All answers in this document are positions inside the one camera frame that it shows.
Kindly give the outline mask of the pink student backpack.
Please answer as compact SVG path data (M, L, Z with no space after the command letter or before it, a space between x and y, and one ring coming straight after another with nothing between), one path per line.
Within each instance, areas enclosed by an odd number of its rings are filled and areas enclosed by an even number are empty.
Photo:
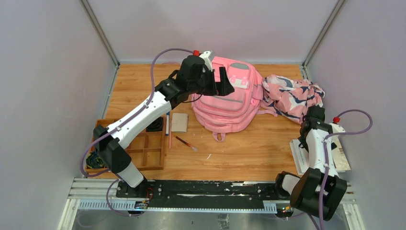
M263 101L263 77L249 63L224 57L214 57L213 68L226 69L227 77L235 91L227 96L192 95L197 121L222 142L227 133L244 130L260 109Z

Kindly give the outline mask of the white coffee cover book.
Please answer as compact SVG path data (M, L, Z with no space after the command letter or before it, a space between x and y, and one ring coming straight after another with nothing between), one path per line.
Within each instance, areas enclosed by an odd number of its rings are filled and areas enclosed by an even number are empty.
M350 164L339 138L332 137L331 144L330 153L332 155L329 158L329 165L332 166L333 172L344 173L351 171ZM301 143L298 139L291 140L290 147L298 175L303 175L309 166L324 166L326 158L323 143L321 143L321 147L316 147L316 150L320 150L321 152L312 157L310 157L310 154L304 148L301 148Z

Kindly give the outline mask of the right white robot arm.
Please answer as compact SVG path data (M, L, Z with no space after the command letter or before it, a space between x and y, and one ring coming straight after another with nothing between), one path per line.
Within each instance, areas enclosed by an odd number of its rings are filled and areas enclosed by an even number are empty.
M299 177L283 171L276 177L273 193L302 212L329 221L346 190L333 163L333 125L325 122L324 108L311 106L300 128L299 148L308 153L308 168Z

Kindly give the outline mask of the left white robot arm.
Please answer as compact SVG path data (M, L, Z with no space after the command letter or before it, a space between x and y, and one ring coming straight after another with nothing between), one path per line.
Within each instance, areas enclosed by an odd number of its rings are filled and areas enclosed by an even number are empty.
M210 60L189 55L168 78L153 87L147 99L118 121L93 130L94 149L104 165L128 185L135 198L146 194L147 179L126 152L129 144L153 121L188 100L191 94L227 96L233 93L226 67L219 67L219 81Z

